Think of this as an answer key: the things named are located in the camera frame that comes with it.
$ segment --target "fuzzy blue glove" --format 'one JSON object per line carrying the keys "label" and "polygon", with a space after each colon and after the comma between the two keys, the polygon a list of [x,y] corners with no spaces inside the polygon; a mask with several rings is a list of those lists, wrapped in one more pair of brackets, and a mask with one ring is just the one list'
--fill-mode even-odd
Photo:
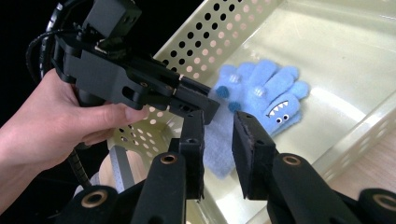
{"label": "fuzzy blue glove", "polygon": [[309,87],[296,81],[298,75],[297,68],[279,67],[269,60],[220,68],[219,80],[209,93],[220,107],[205,127],[204,154],[204,165],[218,178],[224,178],[235,167],[232,153],[235,111],[255,116],[271,136],[300,121],[300,100],[308,95]]}

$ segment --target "wooden surface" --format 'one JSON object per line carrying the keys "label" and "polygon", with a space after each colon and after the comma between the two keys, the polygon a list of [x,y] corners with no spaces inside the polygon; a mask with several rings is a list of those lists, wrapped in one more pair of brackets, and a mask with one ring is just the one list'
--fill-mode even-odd
{"label": "wooden surface", "polygon": [[396,129],[329,185],[353,199],[358,199],[360,191],[368,188],[396,192]]}

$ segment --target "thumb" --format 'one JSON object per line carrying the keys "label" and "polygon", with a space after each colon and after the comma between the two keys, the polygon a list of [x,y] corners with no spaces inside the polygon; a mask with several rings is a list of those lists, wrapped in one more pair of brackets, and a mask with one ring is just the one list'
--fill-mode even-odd
{"label": "thumb", "polygon": [[78,126],[84,133],[93,133],[135,123],[148,115],[145,106],[141,110],[123,104],[80,107]]}

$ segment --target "plastic bin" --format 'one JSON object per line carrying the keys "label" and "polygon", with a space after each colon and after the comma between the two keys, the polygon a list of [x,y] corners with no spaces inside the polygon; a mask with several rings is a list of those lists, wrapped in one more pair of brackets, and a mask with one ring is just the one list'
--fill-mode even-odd
{"label": "plastic bin", "polygon": [[[208,86],[224,63],[269,59],[295,65],[310,87],[303,119],[274,140],[309,160],[326,180],[345,171],[396,127],[396,2],[204,1],[155,56]],[[182,119],[150,109],[146,120],[108,141],[135,151],[146,169],[179,137]],[[205,170],[205,199],[190,201],[190,223],[264,223],[265,202],[245,201],[236,172]]]}

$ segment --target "white teeth print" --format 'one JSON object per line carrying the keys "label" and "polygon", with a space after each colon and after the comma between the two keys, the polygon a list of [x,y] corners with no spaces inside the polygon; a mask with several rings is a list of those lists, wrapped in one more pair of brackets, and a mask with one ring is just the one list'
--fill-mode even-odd
{"label": "white teeth print", "polygon": [[271,116],[273,116],[275,114],[276,111],[279,111],[279,108],[283,108],[283,106],[287,106],[289,104],[289,101],[285,101],[280,103],[279,105],[276,105],[271,112],[267,115],[268,118],[270,118]]}

